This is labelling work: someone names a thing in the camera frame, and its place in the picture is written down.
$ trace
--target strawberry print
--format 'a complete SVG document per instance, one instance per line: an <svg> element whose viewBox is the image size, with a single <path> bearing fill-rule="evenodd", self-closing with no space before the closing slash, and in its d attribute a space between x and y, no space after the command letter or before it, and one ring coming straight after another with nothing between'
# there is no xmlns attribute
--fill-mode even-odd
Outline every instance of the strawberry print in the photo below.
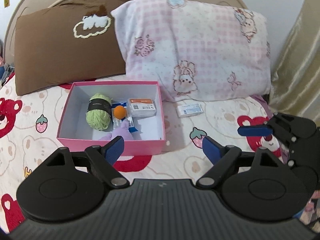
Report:
<svg viewBox="0 0 320 240"><path fill-rule="evenodd" d="M194 127L192 132L190 133L190 139L194 143L195 146L202 149L202 140L207 136L207 133L203 130L199 130L198 128Z"/></svg>
<svg viewBox="0 0 320 240"><path fill-rule="evenodd" d="M43 114L36 121L36 130L38 133L43 133L47 130L48 127L48 119L46 119Z"/></svg>

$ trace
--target bolt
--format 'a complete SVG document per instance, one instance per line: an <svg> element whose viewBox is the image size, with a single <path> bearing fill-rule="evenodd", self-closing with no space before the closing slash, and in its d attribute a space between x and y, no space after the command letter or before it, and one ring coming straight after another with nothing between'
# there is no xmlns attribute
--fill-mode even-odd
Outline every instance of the bolt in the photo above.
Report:
<svg viewBox="0 0 320 240"><path fill-rule="evenodd" d="M214 184L214 179L209 178L209 177L204 177L204 178L199 179L199 183L202 186L211 186Z"/></svg>
<svg viewBox="0 0 320 240"><path fill-rule="evenodd" d="M111 183L115 186L123 186L127 183L127 180L125 178L114 178Z"/></svg>
<svg viewBox="0 0 320 240"><path fill-rule="evenodd" d="M289 161L288 161L288 166L289 166L289 167L292 167L293 165L294 165L294 160L289 160Z"/></svg>

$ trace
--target pink box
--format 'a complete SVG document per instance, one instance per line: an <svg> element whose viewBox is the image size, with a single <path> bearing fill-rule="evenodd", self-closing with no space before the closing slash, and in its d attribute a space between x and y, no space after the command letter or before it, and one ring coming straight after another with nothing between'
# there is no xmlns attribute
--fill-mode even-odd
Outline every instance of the pink box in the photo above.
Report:
<svg viewBox="0 0 320 240"><path fill-rule="evenodd" d="M124 142L122 156L157 155L165 143L164 115L160 88L157 81L95 81L73 83L64 106L57 139L70 151L83 151L92 145L104 146L108 141L99 139L113 130L112 121L105 131L92 129L86 122L90 98L100 93L113 99L113 103L126 102L129 98L151 98L156 105L156 115L134 118L138 130L134 141Z"/></svg>

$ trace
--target cloud embroidery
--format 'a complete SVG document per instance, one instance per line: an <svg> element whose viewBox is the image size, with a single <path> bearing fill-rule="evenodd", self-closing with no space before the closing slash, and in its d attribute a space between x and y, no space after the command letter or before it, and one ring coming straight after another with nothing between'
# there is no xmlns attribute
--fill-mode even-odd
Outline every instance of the cloud embroidery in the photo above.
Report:
<svg viewBox="0 0 320 240"><path fill-rule="evenodd" d="M82 24L83 30L91 30L93 27L104 28L102 31L97 31L95 33L89 33L87 35L82 35L77 33L77 27ZM111 25L111 18L108 16L97 16L96 14L91 16L84 16L81 22L78 22L73 28L73 36L75 38L86 39L91 36L97 36L103 34Z"/></svg>

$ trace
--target purple plush toy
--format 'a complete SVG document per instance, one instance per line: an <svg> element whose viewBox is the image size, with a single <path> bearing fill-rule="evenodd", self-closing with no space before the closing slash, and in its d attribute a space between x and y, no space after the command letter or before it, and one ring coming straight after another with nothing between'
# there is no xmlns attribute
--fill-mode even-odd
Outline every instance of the purple plush toy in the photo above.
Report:
<svg viewBox="0 0 320 240"><path fill-rule="evenodd" d="M124 119L121 122L121 126L114 129L111 133L108 133L108 135L102 137L99 141L111 141L117 136L122 136L122 138L125 141L133 141L133 136L129 132L129 121L127 119Z"/></svg>

